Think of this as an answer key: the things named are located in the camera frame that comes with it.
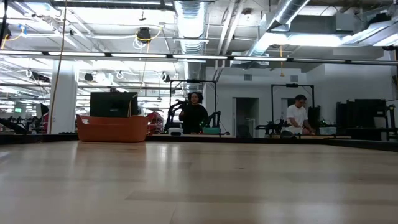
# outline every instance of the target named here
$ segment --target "white t-shirt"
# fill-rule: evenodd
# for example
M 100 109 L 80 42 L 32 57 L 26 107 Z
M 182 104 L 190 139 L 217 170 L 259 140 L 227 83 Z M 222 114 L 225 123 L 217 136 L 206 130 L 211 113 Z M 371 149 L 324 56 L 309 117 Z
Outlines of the white t-shirt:
M 307 110 L 303 106 L 297 108 L 295 105 L 290 105 L 286 111 L 286 118 L 294 118 L 296 123 L 302 127 L 304 121 L 308 120 Z

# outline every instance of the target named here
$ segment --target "black shirt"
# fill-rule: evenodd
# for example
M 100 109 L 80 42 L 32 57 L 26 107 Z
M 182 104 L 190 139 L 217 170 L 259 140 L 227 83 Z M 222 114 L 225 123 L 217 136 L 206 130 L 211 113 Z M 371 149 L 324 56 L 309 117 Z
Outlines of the black shirt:
M 183 121 L 184 134 L 199 133 L 201 131 L 200 123 L 208 119 L 207 110 L 199 104 L 188 104 L 183 112 L 184 115 L 180 116 L 180 121 Z

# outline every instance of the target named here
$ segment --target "person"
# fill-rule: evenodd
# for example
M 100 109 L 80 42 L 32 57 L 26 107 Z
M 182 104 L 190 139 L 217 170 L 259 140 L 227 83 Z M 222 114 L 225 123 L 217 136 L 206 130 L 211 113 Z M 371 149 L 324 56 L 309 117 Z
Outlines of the person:
M 199 133 L 200 124 L 208 119 L 208 113 L 205 107 L 200 103 L 203 101 L 201 93 L 189 93 L 188 104 L 180 113 L 180 121 L 183 121 L 182 128 L 184 134 Z
M 304 107 L 307 98 L 300 94 L 294 100 L 295 103 L 290 105 L 286 112 L 287 123 L 291 125 L 287 130 L 293 133 L 315 134 L 308 122 L 307 110 Z

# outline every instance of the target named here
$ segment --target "black hair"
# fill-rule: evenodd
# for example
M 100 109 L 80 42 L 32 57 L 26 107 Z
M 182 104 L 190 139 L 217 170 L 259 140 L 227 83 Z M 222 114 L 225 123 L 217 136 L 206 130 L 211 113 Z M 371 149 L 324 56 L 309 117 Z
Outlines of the black hair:
M 303 94 L 299 94 L 294 98 L 296 101 L 300 100 L 307 100 L 307 97 L 305 97 Z
M 191 96 L 192 94 L 196 94 L 199 98 L 198 103 L 202 103 L 203 102 L 203 94 L 200 92 L 193 92 L 193 93 L 188 93 L 188 101 L 191 103 Z

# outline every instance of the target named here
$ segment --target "green box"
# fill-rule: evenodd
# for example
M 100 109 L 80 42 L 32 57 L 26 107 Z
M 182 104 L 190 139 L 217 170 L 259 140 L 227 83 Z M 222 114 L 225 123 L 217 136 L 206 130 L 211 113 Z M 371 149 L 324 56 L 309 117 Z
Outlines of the green box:
M 220 128 L 203 128 L 203 134 L 219 134 L 221 132 Z

